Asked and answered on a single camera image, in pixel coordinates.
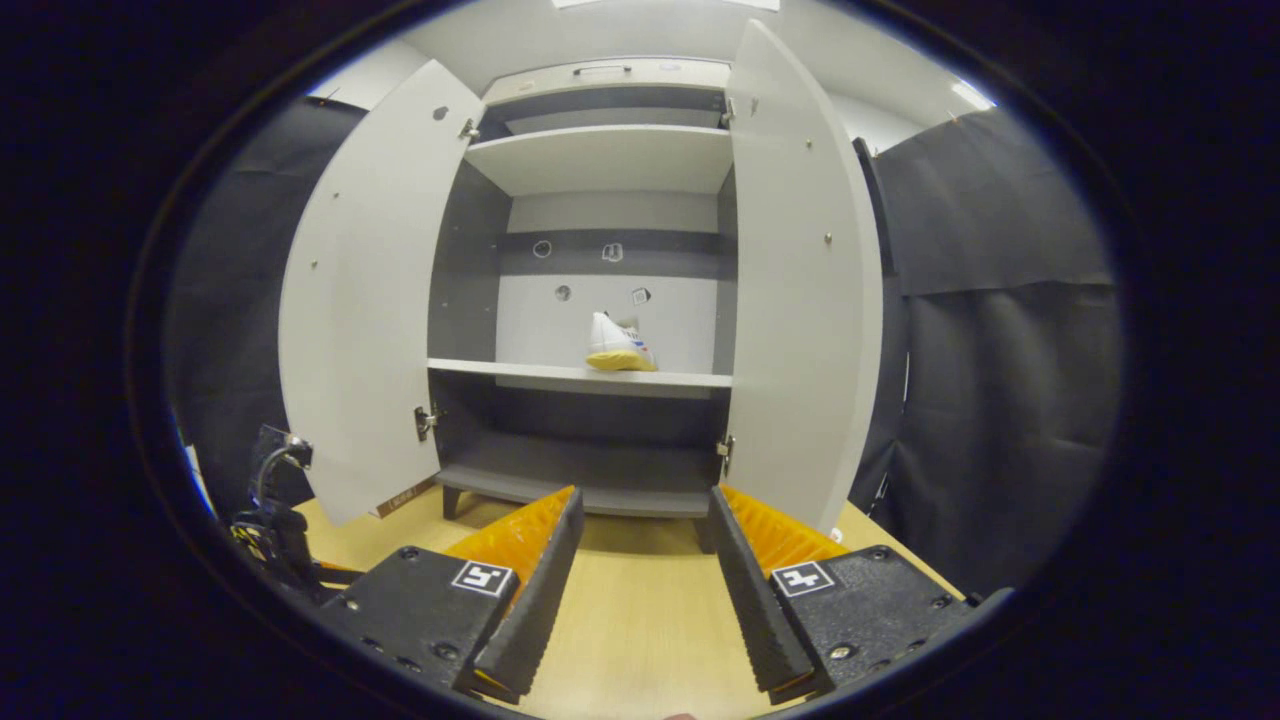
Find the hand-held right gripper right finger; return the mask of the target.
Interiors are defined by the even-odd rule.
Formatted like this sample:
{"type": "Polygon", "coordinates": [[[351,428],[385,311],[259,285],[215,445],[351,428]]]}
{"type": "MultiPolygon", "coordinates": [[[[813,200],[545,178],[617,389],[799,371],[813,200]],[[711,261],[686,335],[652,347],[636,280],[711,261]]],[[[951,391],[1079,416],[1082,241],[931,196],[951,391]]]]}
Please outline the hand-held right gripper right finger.
{"type": "Polygon", "coordinates": [[[858,692],[961,635],[982,597],[888,544],[849,550],[726,484],[708,523],[756,687],[769,702],[858,692]]]}

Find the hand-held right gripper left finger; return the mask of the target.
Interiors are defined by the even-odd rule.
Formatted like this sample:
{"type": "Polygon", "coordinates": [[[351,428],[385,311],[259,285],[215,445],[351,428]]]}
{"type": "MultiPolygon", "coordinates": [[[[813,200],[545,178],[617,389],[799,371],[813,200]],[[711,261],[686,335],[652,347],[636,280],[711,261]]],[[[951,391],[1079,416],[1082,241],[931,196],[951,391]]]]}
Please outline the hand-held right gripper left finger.
{"type": "Polygon", "coordinates": [[[436,691],[515,705],[532,688],[582,538],[566,486],[436,552],[407,544],[319,606],[351,648],[436,691]]]}

